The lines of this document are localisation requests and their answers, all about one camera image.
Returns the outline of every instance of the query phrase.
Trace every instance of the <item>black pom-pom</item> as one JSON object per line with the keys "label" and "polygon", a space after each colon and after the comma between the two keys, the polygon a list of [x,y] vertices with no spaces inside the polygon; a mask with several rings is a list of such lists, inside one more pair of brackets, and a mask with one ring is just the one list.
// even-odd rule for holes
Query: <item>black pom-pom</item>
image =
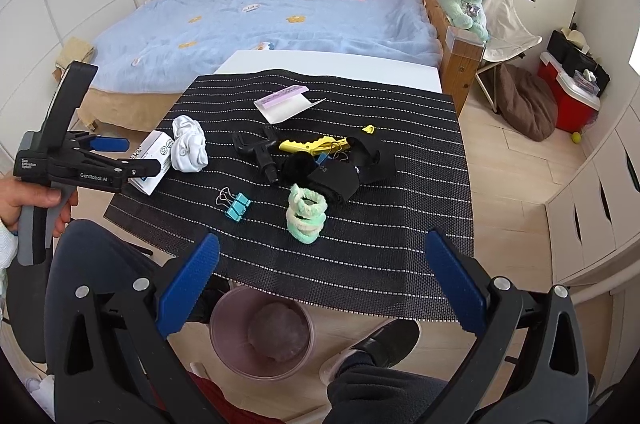
{"label": "black pom-pom", "polygon": [[292,153],[280,167],[280,181],[286,185],[297,184],[301,188],[309,185],[308,176],[318,167],[314,157],[306,151]]}

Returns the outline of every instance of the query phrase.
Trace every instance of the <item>beige bed skirt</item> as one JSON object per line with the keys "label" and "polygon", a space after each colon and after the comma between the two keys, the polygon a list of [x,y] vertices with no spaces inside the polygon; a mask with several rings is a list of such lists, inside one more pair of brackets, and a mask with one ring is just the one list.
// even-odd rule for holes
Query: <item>beige bed skirt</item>
{"label": "beige bed skirt", "polygon": [[86,126],[94,121],[129,130],[152,131],[182,94],[117,94],[90,88],[78,108]]}

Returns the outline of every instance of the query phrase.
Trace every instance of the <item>metal screw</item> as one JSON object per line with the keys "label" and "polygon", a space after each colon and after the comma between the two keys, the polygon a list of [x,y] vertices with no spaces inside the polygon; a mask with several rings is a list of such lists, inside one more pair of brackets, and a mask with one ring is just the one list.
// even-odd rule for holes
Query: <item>metal screw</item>
{"label": "metal screw", "polygon": [[138,292],[142,292],[149,288],[149,280],[147,278],[138,278],[133,282],[133,290],[137,290]]}
{"label": "metal screw", "polygon": [[89,294],[89,287],[87,285],[81,285],[76,289],[76,298],[86,298]]}
{"label": "metal screw", "polygon": [[554,287],[554,292],[561,298],[566,298],[569,295],[569,291],[562,285],[556,285]]}
{"label": "metal screw", "polygon": [[511,282],[503,277],[494,279],[494,285],[498,290],[509,290],[511,288]]}

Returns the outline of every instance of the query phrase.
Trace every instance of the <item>dark gray pants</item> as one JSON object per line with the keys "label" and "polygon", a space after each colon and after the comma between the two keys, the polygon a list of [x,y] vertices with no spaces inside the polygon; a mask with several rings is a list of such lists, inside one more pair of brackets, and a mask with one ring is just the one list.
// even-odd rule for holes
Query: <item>dark gray pants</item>
{"label": "dark gray pants", "polygon": [[[51,264],[45,302],[45,346],[52,357],[62,338],[57,325],[62,307],[74,299],[76,288],[95,293],[124,289],[158,269],[148,257],[93,222],[76,220],[58,242]],[[53,371],[53,365],[47,365]],[[324,424],[414,424],[446,382],[373,366],[359,352],[345,361],[329,385],[332,411]]]}

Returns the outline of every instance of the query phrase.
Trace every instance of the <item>wooden bed frame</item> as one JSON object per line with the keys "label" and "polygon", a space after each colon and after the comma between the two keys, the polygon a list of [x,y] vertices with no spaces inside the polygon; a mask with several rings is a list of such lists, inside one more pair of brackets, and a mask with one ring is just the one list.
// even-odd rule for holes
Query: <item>wooden bed frame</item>
{"label": "wooden bed frame", "polygon": [[427,10],[429,21],[436,27],[438,40],[444,52],[439,68],[442,93],[449,94],[453,98],[456,115],[460,116],[469,88],[482,62],[484,47],[457,39],[455,36],[450,36],[447,43],[447,32],[451,27],[447,15],[437,0],[422,0],[422,4]]}

